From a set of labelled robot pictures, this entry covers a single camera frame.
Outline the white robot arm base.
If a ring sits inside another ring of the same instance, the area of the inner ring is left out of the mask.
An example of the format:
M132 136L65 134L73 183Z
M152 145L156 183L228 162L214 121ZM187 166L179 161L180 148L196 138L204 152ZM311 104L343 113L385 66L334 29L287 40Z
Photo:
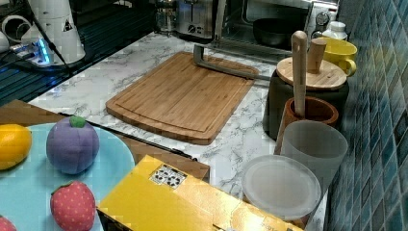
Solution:
M6 38L15 42L11 50L38 67L69 67L86 56L71 13L69 0L24 0L32 18L8 15L1 24ZM6 26L11 20L20 20L15 29L27 28L20 37L12 38Z

